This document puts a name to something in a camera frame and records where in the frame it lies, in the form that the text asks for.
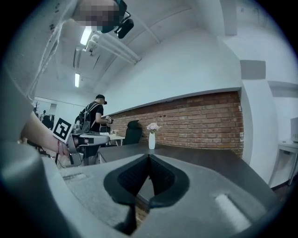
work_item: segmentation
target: flower in vase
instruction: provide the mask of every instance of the flower in vase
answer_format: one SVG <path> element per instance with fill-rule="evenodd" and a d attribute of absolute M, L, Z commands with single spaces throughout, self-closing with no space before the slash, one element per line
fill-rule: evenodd
<path fill-rule="evenodd" d="M 154 134 L 160 126 L 157 125 L 157 123 L 151 123 L 150 125 L 147 126 L 147 130 L 150 131 L 150 133 Z"/>

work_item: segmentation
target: black cap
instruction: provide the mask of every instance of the black cap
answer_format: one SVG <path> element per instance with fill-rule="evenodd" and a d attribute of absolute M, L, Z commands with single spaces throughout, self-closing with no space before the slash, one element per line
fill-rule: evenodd
<path fill-rule="evenodd" d="M 108 104 L 108 102 L 105 100 L 105 97 L 101 94 L 98 94 L 95 99 L 103 99 L 104 100 L 104 105 Z"/>

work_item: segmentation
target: ceiling light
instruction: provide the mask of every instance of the ceiling light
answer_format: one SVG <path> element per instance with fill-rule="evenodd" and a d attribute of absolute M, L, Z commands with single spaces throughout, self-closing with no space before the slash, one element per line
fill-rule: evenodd
<path fill-rule="evenodd" d="M 91 32 L 92 32 L 92 29 L 91 29 L 90 26 L 85 27 L 85 30 L 84 30 L 82 38 L 81 38 L 81 44 L 82 45 L 87 44 Z"/>
<path fill-rule="evenodd" d="M 80 83 L 80 75 L 78 73 L 76 73 L 75 77 L 74 77 L 74 85 L 76 87 L 79 87 L 79 83 Z"/>

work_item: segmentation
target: dark table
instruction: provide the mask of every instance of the dark table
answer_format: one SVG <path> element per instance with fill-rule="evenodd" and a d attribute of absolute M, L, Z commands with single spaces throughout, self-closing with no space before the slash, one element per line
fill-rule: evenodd
<path fill-rule="evenodd" d="M 212 169 L 253 195 L 267 209 L 277 202 L 270 187 L 232 150 L 193 149 L 160 144 L 150 150 L 147 142 L 100 149 L 100 155 L 105 162 L 137 154 L 156 154 Z"/>

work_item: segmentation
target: device on desk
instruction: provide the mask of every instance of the device on desk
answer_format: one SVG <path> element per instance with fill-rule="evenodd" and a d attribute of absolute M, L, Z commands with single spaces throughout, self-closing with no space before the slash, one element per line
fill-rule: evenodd
<path fill-rule="evenodd" d="M 298 117 L 291 119 L 291 140 L 298 142 Z"/>

